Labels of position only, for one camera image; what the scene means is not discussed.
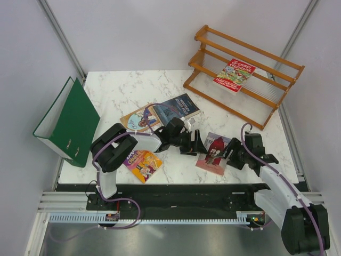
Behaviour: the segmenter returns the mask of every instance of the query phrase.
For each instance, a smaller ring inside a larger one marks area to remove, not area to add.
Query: colorful book
[[[152,152],[141,150],[132,151],[123,163],[142,183],[146,183],[162,165]]]
[[[255,69],[248,63],[232,59],[213,81],[232,94],[236,94]]]
[[[227,161],[220,158],[220,156],[230,140],[224,136],[209,132],[204,143],[208,154],[200,154],[196,166],[209,172],[224,175]]]
[[[167,100],[163,102],[163,104],[176,110],[178,114],[185,119],[191,118],[200,113],[200,109],[194,104],[187,93]],[[173,117],[178,117],[173,110],[163,105],[155,105],[154,111],[164,126],[166,126]]]
[[[144,132],[147,130],[148,126],[143,117],[143,112],[146,106],[148,105],[145,105],[144,107],[122,117],[120,121],[122,122],[123,126],[129,130],[138,132]],[[147,117],[151,127],[160,123],[160,120],[156,116],[153,107],[149,107],[147,109]]]

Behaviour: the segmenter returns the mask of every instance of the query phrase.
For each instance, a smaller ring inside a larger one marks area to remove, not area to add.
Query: book
[[[71,165],[85,167],[99,121],[80,81],[69,77],[33,136]]]
[[[227,137],[209,132],[204,143],[208,154],[200,154],[196,166],[209,172],[224,175],[227,160],[220,158],[219,155],[223,153],[230,140]]]
[[[156,155],[142,150],[132,151],[123,163],[142,183],[146,183],[162,165]]]
[[[181,117],[191,118],[200,113],[200,109],[194,104],[187,93],[163,102],[163,104],[175,109]],[[178,117],[170,108],[163,105],[155,105],[154,111],[162,124],[166,126],[173,117]]]
[[[230,93],[236,94],[255,69],[254,66],[248,63],[232,59],[217,77],[213,79],[213,82]]]
[[[120,121],[122,122],[123,126],[129,130],[138,132],[144,132],[145,130],[147,130],[148,126],[143,117],[143,112],[146,106],[148,105],[145,105],[144,107],[139,108],[138,110],[122,117]],[[148,121],[151,127],[160,123],[160,120],[156,116],[153,107],[149,107],[147,109],[147,114]]]

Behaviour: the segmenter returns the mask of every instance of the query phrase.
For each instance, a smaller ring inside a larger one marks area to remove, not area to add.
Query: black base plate
[[[268,189],[252,185],[117,185],[112,198],[131,198],[141,208],[141,219],[234,219],[236,211],[261,211],[254,202],[254,192]],[[86,207],[89,211],[116,211],[117,203],[104,202],[91,194]],[[121,219],[135,219],[134,204],[121,201]]]

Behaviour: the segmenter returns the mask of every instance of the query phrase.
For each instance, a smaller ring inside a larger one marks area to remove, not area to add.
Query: cable
[[[249,153],[254,159],[256,159],[257,161],[259,161],[260,163],[262,163],[263,165],[267,166],[268,168],[270,168],[272,171],[274,171],[283,181],[284,183],[288,186],[288,188],[291,190],[291,192],[293,192],[294,196],[297,197],[298,193],[295,191],[295,189],[292,187],[292,185],[290,184],[290,182],[274,167],[272,167],[270,164],[266,163],[265,161],[263,161],[262,159],[258,158],[256,155],[254,155],[246,146],[245,144],[245,140],[243,137],[244,134],[244,128],[246,125],[250,125],[251,126],[251,130],[253,128],[252,124],[250,123],[245,123],[241,129],[240,129],[240,139],[241,139],[241,143],[243,144],[245,150],[247,151],[247,153]],[[310,212],[310,210],[308,209],[308,207],[305,205],[305,203],[303,202],[303,200],[301,198],[298,198],[298,201],[302,204],[304,210],[307,212],[309,218],[311,219],[311,222],[313,223],[314,229],[316,231],[318,240],[319,240],[319,247],[320,247],[320,253],[319,256],[323,256],[324,255],[324,249],[323,249],[323,241],[322,241],[322,236],[320,233],[320,229],[318,224],[316,223],[316,220],[314,219],[313,214]]]
[[[96,160],[97,160],[98,156],[99,156],[101,153],[103,153],[103,151],[105,151],[111,144],[113,144],[115,141],[117,141],[118,139],[120,139],[120,138],[122,138],[122,137],[124,137],[124,136],[130,135],[130,134],[134,134],[134,135],[137,135],[137,134],[138,134],[138,135],[142,135],[142,136],[152,136],[152,134],[154,133],[154,131],[153,131],[153,129],[151,128],[151,126],[149,125],[149,120],[148,120],[148,118],[146,118],[146,113],[147,113],[147,109],[148,109],[149,107],[153,106],[153,105],[163,105],[163,106],[166,106],[166,107],[170,108],[174,113],[176,113],[176,114],[180,117],[179,113],[177,113],[177,111],[175,111],[174,108],[172,108],[172,107],[170,107],[170,106],[167,106],[167,105],[165,105],[165,104],[163,104],[163,103],[152,103],[152,104],[149,104],[149,105],[146,106],[146,108],[144,109],[143,117],[144,117],[146,123],[148,124],[149,129],[151,130],[151,133],[150,133],[150,134],[149,134],[149,133],[142,133],[142,132],[125,132],[125,133],[123,133],[123,134],[120,134],[120,135],[116,136],[115,138],[113,138],[112,140],[110,140],[107,144],[105,144],[104,147],[101,148],[101,149],[96,153],[96,155],[93,157],[93,159],[92,159],[92,165],[93,165],[93,166],[96,168],[96,170],[97,170],[97,176],[96,176],[96,177],[97,177],[97,190],[98,190],[99,194],[101,195],[101,198],[102,198],[104,201],[106,201],[106,202],[117,202],[117,201],[129,201],[129,202],[132,202],[132,203],[134,203],[134,204],[136,205],[136,207],[137,207],[137,209],[138,209],[138,211],[139,211],[138,214],[137,214],[137,217],[136,217],[135,221],[132,222],[131,224],[126,225],[126,226],[124,226],[124,227],[106,227],[106,229],[126,229],[126,228],[130,228],[130,227],[134,226],[134,225],[138,222],[138,220],[140,219],[141,209],[140,209],[139,204],[138,204],[135,200],[133,200],[133,199],[131,199],[131,198],[107,199],[107,198],[104,197],[103,192],[102,192],[102,189],[101,189],[101,184],[100,184],[100,168],[96,165]]]
[[[260,225],[260,224],[258,224],[256,221],[252,221],[252,223],[253,224],[255,224],[255,225],[257,225],[257,226],[259,226],[259,227],[262,227],[262,228],[264,228],[264,226],[265,226],[265,224],[266,224],[266,214],[264,214],[264,224],[263,225]]]
[[[88,196],[88,194],[87,194],[86,192],[87,192],[87,190],[89,189],[90,184],[91,184],[93,181],[96,182],[96,184],[97,184],[97,181],[96,181],[96,180],[92,180],[92,181],[89,182],[89,184],[86,186],[86,189],[85,189],[85,195],[86,195],[86,197],[87,197],[88,200],[89,200],[89,196]]]

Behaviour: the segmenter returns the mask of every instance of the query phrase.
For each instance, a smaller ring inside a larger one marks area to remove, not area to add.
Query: white wall
[[[288,59],[305,65],[285,107],[311,187],[323,193],[341,241],[341,9],[319,1]]]
[[[86,72],[189,69],[205,24],[280,55],[309,0],[47,0]]]
[[[76,71],[35,0],[1,2],[0,37],[0,255],[19,256],[58,159],[32,131]]]

